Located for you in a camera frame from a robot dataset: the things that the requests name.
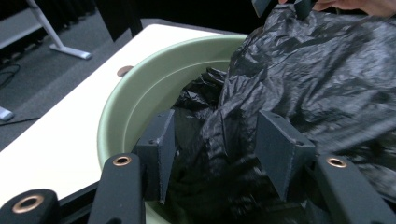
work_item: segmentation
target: hand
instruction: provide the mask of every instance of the hand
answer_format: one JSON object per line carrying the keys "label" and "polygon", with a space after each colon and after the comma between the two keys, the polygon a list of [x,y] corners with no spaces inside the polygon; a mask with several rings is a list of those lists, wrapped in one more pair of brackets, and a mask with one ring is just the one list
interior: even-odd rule
{"label": "hand", "polygon": [[[285,4],[287,0],[278,0]],[[390,17],[396,13],[396,0],[318,0],[314,10],[321,11],[328,7],[343,10],[360,9],[372,16]]]}

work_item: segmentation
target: stand leg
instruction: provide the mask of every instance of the stand leg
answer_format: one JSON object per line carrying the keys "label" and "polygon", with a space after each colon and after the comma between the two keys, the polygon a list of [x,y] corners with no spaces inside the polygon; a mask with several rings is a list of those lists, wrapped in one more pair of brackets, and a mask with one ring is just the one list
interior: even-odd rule
{"label": "stand leg", "polygon": [[70,54],[72,56],[79,57],[85,60],[88,60],[92,57],[92,55],[88,52],[66,47],[62,43],[59,36],[53,30],[52,26],[50,25],[50,22],[47,20],[47,18],[45,17],[44,13],[41,11],[40,7],[37,5],[35,0],[26,0],[26,1],[29,4],[29,7],[32,9],[32,12],[37,18],[37,20],[41,23],[43,28],[46,30],[47,34],[49,34],[49,36],[52,38],[54,44],[49,46],[51,49],[55,49],[62,53]]}

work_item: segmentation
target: metal stand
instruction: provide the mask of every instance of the metal stand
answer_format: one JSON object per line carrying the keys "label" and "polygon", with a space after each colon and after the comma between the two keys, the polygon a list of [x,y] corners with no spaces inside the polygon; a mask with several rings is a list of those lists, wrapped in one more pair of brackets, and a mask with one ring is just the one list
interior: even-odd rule
{"label": "metal stand", "polygon": [[0,120],[8,121],[14,117],[14,113],[0,106]]}
{"label": "metal stand", "polygon": [[30,9],[32,9],[33,14],[37,18],[37,20],[40,22],[40,24],[43,26],[43,28],[46,30],[47,34],[52,38],[54,44],[50,45],[49,47],[51,49],[58,50],[62,53],[65,54],[70,54],[75,57],[79,57],[81,59],[88,60],[92,57],[92,55],[89,52],[85,52],[79,49],[71,49],[69,47],[66,47],[59,36],[55,33],[53,30],[52,26],[50,25],[50,22],[47,20],[45,17],[44,13],[41,11],[40,7],[37,5],[35,0],[26,0]]}

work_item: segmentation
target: black curtain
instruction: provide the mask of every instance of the black curtain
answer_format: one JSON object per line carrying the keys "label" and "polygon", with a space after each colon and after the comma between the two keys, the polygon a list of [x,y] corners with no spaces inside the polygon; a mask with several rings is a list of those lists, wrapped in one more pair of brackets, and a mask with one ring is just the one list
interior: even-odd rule
{"label": "black curtain", "polygon": [[[127,29],[141,30],[140,19],[203,26],[248,34],[263,26],[269,10],[258,18],[250,0],[95,0],[108,31],[116,40]],[[270,5],[277,4],[271,0]]]}

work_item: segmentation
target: white table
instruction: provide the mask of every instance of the white table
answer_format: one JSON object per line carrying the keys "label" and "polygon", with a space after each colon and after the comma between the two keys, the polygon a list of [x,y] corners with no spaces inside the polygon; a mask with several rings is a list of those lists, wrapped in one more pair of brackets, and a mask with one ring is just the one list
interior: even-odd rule
{"label": "white table", "polygon": [[150,54],[208,32],[150,25],[92,73],[31,128],[0,152],[0,206],[29,189],[59,199],[99,180],[96,133],[117,72]]}

